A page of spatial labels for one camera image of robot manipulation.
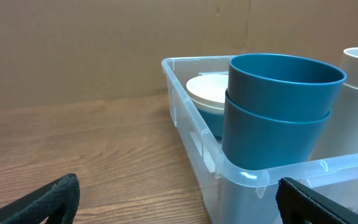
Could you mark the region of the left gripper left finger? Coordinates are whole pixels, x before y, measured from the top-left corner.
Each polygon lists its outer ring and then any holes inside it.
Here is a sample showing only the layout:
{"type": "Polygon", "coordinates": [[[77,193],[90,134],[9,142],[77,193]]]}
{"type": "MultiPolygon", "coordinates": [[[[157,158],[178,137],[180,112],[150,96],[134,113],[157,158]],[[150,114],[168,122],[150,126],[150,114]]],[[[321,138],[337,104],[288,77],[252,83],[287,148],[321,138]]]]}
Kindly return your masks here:
{"type": "Polygon", "coordinates": [[[66,174],[0,208],[0,224],[72,223],[79,203],[79,180],[66,174]]]}

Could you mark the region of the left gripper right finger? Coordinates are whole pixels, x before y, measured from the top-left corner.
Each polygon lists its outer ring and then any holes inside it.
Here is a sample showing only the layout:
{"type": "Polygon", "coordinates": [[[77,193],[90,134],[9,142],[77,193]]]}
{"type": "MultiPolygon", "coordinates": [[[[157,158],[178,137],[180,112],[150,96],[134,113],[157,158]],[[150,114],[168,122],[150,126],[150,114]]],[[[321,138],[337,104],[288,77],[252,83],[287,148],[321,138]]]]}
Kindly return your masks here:
{"type": "Polygon", "coordinates": [[[275,199],[283,224],[358,224],[358,214],[289,177],[275,199]]]}

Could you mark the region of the dark blue tall cup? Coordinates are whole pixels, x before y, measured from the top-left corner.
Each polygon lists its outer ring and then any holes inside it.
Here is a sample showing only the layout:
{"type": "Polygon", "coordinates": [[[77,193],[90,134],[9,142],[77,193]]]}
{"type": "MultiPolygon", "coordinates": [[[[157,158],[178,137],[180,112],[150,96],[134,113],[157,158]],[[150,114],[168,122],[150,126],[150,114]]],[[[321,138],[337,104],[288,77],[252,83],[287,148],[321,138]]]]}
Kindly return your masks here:
{"type": "Polygon", "coordinates": [[[307,122],[266,118],[236,105],[225,94],[222,150],[246,170],[262,170],[307,161],[332,111],[307,122]]]}
{"type": "Polygon", "coordinates": [[[330,112],[346,79],[342,69],[312,58],[243,54],[229,62],[227,95],[253,114],[309,122],[330,112]]]}

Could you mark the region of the dark blue bowl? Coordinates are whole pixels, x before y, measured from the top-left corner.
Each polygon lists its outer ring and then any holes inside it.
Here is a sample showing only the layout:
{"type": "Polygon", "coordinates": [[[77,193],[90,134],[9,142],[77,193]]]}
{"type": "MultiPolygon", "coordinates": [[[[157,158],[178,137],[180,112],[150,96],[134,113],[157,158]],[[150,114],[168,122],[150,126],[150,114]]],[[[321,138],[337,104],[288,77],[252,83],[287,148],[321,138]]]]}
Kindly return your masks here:
{"type": "Polygon", "coordinates": [[[223,113],[212,113],[209,111],[198,109],[201,117],[204,119],[211,133],[216,139],[222,139],[224,115],[223,113]]]}

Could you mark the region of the cream bowl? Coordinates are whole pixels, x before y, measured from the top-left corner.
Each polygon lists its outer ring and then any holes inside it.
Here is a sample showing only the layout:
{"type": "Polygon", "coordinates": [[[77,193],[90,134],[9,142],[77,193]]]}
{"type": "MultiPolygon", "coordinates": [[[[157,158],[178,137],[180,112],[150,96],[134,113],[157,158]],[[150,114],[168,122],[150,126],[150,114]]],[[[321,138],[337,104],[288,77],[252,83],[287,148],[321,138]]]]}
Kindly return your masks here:
{"type": "Polygon", "coordinates": [[[214,114],[224,113],[228,75],[202,75],[187,81],[186,92],[197,109],[214,114]]]}

